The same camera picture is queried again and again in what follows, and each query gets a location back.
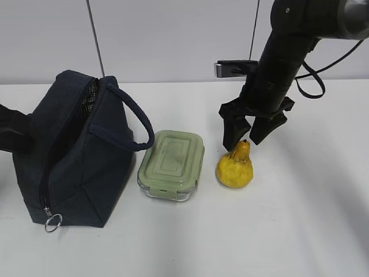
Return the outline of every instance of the pear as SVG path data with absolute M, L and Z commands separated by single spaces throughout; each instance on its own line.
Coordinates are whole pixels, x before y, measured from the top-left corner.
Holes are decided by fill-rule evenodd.
M 223 185 L 232 189 L 243 188 L 251 182 L 254 169 L 248 141 L 240 141 L 232 152 L 221 157 L 217 165 L 217 176 Z

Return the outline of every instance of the zipper pull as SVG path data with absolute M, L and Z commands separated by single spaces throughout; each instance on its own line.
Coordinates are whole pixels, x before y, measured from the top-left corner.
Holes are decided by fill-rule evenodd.
M 45 222 L 45 232 L 47 232 L 49 234 L 49 233 L 54 232 L 57 228 L 60 227 L 60 225 L 62 224 L 62 221 L 63 221 L 63 216 L 61 214 L 53 215 L 52 212 L 50 211 L 50 208 L 47 208 L 47 207 L 45 207 L 44 211 L 45 211 L 45 213 L 48 217 L 47 221 Z M 49 230 L 48 227 L 49 227 L 50 221 L 52 221 L 56 217 L 59 218 L 58 224 L 53 229 Z

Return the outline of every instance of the robotic arm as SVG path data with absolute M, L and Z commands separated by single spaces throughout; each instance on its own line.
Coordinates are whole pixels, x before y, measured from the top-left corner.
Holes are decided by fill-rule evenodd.
M 231 151 L 251 130 L 260 144 L 286 123 L 284 111 L 294 102 L 286 94 L 306 55 L 324 38 L 363 40 L 369 37 L 369 0 L 275 0 L 272 33 L 257 61 L 218 61 L 218 77 L 247 75 L 240 96 L 223 104 L 223 144 Z M 255 117 L 253 127 L 245 116 Z

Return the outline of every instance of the bag handle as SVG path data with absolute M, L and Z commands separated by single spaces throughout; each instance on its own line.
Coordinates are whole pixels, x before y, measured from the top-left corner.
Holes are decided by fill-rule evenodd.
M 149 149 L 155 142 L 155 134 L 152 129 L 152 125 L 150 123 L 149 118 L 146 116 L 144 111 L 141 110 L 138 104 L 131 98 L 131 96 L 129 96 L 126 92 L 124 92 L 123 90 L 112 84 L 108 84 L 107 89 L 109 89 L 116 96 L 118 96 L 123 101 L 123 103 L 126 104 L 127 107 L 140 120 L 140 122 L 143 124 L 143 126 L 145 127 L 146 131 L 149 134 L 149 140 L 147 143 L 136 143 L 133 140 L 124 139 L 121 136 L 115 134 L 114 132 L 97 125 L 91 125 L 90 132 L 119 148 L 123 148 L 129 151 L 138 152 L 141 150 Z

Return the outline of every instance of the container lid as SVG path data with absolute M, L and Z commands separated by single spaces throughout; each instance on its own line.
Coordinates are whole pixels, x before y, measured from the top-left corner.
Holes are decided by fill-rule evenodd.
M 139 185 L 164 198 L 190 193 L 201 172 L 204 144 L 197 134 L 164 130 L 156 133 L 155 144 L 146 151 L 138 171 Z

